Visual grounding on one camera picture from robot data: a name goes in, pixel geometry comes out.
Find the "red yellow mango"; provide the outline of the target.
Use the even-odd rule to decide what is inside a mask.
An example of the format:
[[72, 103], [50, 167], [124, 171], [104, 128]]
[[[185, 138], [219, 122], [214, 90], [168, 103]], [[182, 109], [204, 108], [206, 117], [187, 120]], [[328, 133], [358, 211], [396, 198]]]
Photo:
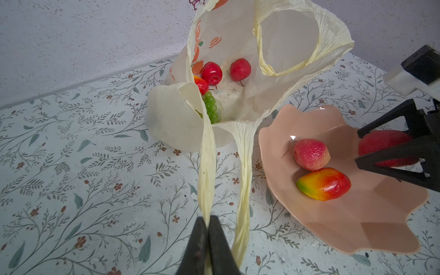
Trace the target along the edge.
[[319, 201], [338, 199], [352, 186], [348, 176], [329, 167], [302, 176], [296, 185], [305, 195]]

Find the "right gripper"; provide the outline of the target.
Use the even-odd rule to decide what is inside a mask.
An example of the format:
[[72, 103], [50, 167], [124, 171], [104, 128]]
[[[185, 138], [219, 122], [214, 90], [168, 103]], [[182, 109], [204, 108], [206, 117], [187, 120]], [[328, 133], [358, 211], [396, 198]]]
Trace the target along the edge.
[[[406, 100], [359, 129], [358, 137], [364, 138], [379, 126], [403, 116], [408, 126], [407, 133], [415, 139], [358, 157], [355, 159], [357, 167], [439, 192], [440, 102], [436, 99], [432, 102], [434, 109], [426, 113], [417, 109], [413, 99]], [[401, 166], [412, 165], [413, 161], [421, 164], [421, 172], [400, 169]]]

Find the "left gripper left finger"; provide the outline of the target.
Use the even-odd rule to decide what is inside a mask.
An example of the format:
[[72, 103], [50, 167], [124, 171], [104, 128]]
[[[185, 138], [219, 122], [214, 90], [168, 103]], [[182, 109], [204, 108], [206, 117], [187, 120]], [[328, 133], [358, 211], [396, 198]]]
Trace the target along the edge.
[[189, 242], [176, 275], [204, 275], [208, 230], [202, 217], [195, 220]]

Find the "cream plastic fruit bag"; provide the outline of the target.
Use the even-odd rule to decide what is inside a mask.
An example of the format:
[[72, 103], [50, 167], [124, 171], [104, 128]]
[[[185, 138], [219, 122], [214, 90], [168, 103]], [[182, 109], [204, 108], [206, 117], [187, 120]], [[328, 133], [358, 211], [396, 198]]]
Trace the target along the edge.
[[[198, 202], [208, 220], [214, 199], [216, 149], [236, 142], [242, 186], [233, 246], [237, 266], [249, 243], [249, 197], [254, 135], [264, 118], [310, 79], [350, 51], [346, 24], [312, 1], [206, 1], [199, 6], [187, 45], [166, 81], [152, 89], [147, 127], [152, 136], [183, 151], [199, 152]], [[235, 82], [230, 65], [244, 58], [251, 75]], [[221, 121], [211, 124], [194, 82], [199, 62], [214, 62], [223, 78], [213, 90]]]

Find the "red yellow peach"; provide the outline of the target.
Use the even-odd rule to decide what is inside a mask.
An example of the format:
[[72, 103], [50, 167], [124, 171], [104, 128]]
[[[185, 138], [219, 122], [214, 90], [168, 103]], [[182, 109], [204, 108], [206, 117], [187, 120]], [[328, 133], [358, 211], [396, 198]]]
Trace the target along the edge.
[[317, 171], [324, 168], [331, 160], [327, 145], [316, 139], [302, 139], [294, 148], [296, 163], [309, 171]]

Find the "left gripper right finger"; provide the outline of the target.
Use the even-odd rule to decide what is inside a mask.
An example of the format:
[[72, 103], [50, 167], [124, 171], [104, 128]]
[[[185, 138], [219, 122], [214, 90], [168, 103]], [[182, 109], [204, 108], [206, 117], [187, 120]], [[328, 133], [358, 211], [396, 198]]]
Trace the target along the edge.
[[213, 275], [240, 275], [219, 218], [210, 216], [208, 248]]

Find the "red cherry fruit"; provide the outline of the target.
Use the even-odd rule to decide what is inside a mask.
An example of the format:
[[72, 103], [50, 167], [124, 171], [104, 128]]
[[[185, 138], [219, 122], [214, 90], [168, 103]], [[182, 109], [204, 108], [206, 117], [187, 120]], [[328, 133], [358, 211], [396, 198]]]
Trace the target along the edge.
[[202, 68], [201, 78], [204, 79], [209, 86], [216, 86], [223, 78], [222, 69], [218, 64], [210, 61]]

